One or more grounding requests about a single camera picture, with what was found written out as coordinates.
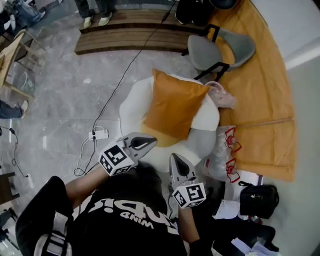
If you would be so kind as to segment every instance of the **black cable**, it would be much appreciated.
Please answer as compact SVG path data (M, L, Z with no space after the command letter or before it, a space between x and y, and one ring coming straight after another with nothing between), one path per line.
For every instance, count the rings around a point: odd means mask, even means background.
M168 197L168 206L169 206L169 209L170 209L169 219L171 219L171 215L172 215L172 213L174 212L174 210L172 210L172 208L171 208L171 206L170 206L170 198L171 198L171 195L169 195L169 197Z
M170 12L171 12L171 10L172 10L172 8L174 7L174 5L175 5L175 3L176 3L176 1L177 0L175 0L174 2L173 2L173 4L172 4L172 6L171 6L171 8L169 9L169 11L163 16L163 18L162 18L162 21L161 21L161 24L163 23L163 22L165 22L166 21L166 19L168 18L168 16L169 16L169 14L170 14ZM124 71L124 73L123 73L123 75L122 75L122 77L121 77L121 79L120 79L120 81L119 81L119 83L117 84L117 86L116 86L116 88L113 90L113 92L112 92L112 94L111 94L111 96L110 96L110 98L107 100L107 102L104 104L104 106L103 106L103 108L102 108L102 110L101 110L101 112L100 112L100 114L99 114L99 116L96 118L96 120L94 121L94 123L93 123L93 127L92 127L92 132L94 132L94 127L95 127L95 125L96 125L96 122L98 121L98 119L101 117L101 115L102 115L102 113L104 112L104 110L105 110L105 108L106 108L106 106L108 105L108 103L109 103L109 101L111 100L111 98L113 97L113 95L115 94L115 92L116 92L116 90L118 89L118 87L119 87L119 85L120 85L120 83L121 83L121 81L124 79L124 77L125 77L125 75L126 75L126 73L127 73L127 71L128 71L128 69L130 68L130 66L131 66L131 64L135 61L135 59L138 57L138 55L142 52L142 50L143 50L143 47L145 47L146 46L146 44L147 44L147 42L149 41L149 39L154 35L154 33L156 32L158 30L158 27L151 33L151 35L147 38L147 40L145 41L145 43L144 43L144 45L142 46L142 49L138 52L138 54L133 58L133 60L130 62L130 64L129 64L129 66L126 68L126 70Z
M169 9L169 11L163 16L162 21L161 21L161 24L162 24L163 22L165 22L166 19L168 18L169 14L170 14L170 12L171 12L171 10L172 10L172 8L173 8L173 7L175 6L175 4L176 4L176 1L177 1L177 0L175 0L175 1L173 2L173 4L172 4L171 8ZM122 80L124 79L124 77L125 77L128 69L130 68L131 64L132 64L132 63L135 61L135 59L139 56L139 54L140 54L140 53L142 52L142 50L143 50L143 47L146 46L146 44L147 44L147 42L149 41L149 39L154 35L154 33L155 33L157 30L158 30L158 27L157 27L157 28L151 33L151 35L147 38L147 40L145 41L144 45L142 46L142 49L141 49L141 50L138 52L138 54L133 58L133 60L132 60L132 61L130 62L130 64L129 64L129 66L128 66L128 67L126 68L126 70L124 71L124 73L123 73L123 75L122 75L119 83L117 84L117 86L115 87L115 89L113 90L113 92L111 93L111 96L110 96L109 99L106 101L106 103L104 104L104 106L103 106L100 114L98 115L98 117L96 118L96 120L95 120L94 123L93 123L93 126L92 126L92 134L93 134L93 135L95 135L95 133L94 133L95 131L94 131L94 130L95 130L96 122L99 120L99 118L101 117L102 113L105 111L106 106L108 105L109 101L112 99L112 97L114 96L114 94L115 94L115 92L117 91L118 87L120 86L120 83L121 83ZM85 170L83 171L81 168L76 168L76 169L73 171L73 174L74 174L75 176L80 177L80 176L82 176L82 175L86 175L86 174L89 173L95 166L97 166L97 165L99 164L99 163L96 163L93 167L91 167L90 170L88 170L88 172L86 172L86 170L87 170L87 168L88 168L88 165L90 164L91 159L92 159L93 155L95 154L95 152L96 152L96 147L94 147L93 153L92 153L92 155L91 155L91 157L90 157L90 160L89 160L88 164L86 165ZM76 170L77 170L77 169L80 169L80 170L82 171L82 174L76 175ZM81 213L81 205L82 205L82 204L79 205L78 215L80 215L80 213Z
M14 167L17 167L19 172L22 174L22 176L24 178L27 178L28 175L24 175L24 173L21 171L18 163L17 163L17 160L16 160L16 151L17 151L17 148L18 148L18 136L16 135L16 132L14 129L12 128L7 128L7 127L3 127L3 126L0 126L0 128L3 128L3 129L7 129L9 130L14 136L15 136L15 139L16 139L16 142L15 142L15 146L14 146L14 151L13 151L13 159L11 160L11 164L14 166Z

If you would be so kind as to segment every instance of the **white wall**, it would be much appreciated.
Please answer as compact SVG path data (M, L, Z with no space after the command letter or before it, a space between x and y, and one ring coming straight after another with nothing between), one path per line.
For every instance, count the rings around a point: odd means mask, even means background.
M320 56L320 11L312 0L251 1L268 24L287 70Z
M265 222L283 256L310 256L320 242L320 57L288 71L298 130L296 179L277 186L280 202Z

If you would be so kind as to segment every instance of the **orange mat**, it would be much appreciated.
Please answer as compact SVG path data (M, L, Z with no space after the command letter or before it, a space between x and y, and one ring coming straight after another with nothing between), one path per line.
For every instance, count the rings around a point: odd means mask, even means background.
M256 44L254 56L242 67L226 72L219 81L237 98L234 110L220 110L220 126L237 126L236 137L242 145L234 155L238 168L293 181L297 134L291 88L267 24L249 0L230 10L216 10L210 22L250 35ZM223 60L231 64L234 57L229 47L219 37L216 42Z

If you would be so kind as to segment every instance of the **paper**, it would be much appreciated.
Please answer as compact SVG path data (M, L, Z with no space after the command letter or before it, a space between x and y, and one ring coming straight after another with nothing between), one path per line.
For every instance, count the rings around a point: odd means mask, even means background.
M231 244L237 247L237 249L245 255L251 252L251 248L244 242L242 242L239 238L233 239L231 241Z
M235 218L240 211L240 202L238 201L228 201L222 200L219 206L219 209L215 216L216 220L218 219L233 219Z
M253 255L257 256L277 256L279 255L278 252L270 251L267 249L263 244L257 241L251 249L251 252L254 253Z

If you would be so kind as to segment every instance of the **white marker cube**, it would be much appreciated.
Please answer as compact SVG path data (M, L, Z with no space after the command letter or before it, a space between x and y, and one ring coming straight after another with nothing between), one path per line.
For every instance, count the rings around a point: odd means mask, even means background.
M118 146L116 140L100 152L99 163L110 176L125 173L134 165L134 161Z
M181 208L197 206L207 198L203 183L178 186L172 195Z

